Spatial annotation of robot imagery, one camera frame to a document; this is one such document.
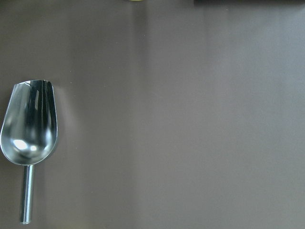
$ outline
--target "silver scoop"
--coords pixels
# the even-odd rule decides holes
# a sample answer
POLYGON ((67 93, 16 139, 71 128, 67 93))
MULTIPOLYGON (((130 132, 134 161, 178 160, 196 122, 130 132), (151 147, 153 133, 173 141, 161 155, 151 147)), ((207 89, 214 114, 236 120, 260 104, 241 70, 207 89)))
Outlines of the silver scoop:
POLYGON ((31 222, 34 164, 55 149, 57 118, 53 86, 46 80, 31 80, 13 88, 0 134, 4 156, 24 166, 20 223, 31 222))

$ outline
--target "cylindrical handle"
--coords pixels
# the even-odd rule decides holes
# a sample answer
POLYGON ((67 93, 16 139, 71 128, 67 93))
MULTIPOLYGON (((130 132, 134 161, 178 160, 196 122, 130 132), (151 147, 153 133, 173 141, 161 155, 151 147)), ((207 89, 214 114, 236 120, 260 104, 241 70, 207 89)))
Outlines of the cylindrical handle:
POLYGON ((28 224, 32 220, 32 203, 34 188, 34 165, 25 166, 20 205, 20 223, 28 224))

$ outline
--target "ice scoop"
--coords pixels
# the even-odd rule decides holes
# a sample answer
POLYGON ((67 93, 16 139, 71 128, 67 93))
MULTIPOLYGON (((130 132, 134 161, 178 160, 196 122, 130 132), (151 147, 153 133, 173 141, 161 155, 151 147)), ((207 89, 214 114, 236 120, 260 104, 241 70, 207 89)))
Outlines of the ice scoop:
POLYGON ((24 166, 20 223, 31 222, 34 164, 47 158, 57 142, 57 117, 53 86, 31 80, 14 86, 4 116, 0 146, 12 163, 24 166))

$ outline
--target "stainless steel scoop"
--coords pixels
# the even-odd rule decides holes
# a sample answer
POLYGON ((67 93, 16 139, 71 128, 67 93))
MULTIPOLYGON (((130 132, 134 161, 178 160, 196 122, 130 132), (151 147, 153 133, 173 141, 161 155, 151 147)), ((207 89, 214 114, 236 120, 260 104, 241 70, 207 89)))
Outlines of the stainless steel scoop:
POLYGON ((57 118, 53 86, 46 80, 31 80, 13 88, 0 134, 4 156, 24 166, 20 223, 31 222, 34 164, 55 149, 57 118))

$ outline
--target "metal handle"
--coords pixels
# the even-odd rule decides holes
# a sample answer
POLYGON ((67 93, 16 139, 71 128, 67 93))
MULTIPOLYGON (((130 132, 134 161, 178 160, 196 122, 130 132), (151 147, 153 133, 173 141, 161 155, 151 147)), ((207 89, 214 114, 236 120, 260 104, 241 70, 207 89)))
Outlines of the metal handle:
POLYGON ((32 220, 32 203, 34 188, 34 165, 25 166, 20 205, 20 223, 28 224, 32 220))

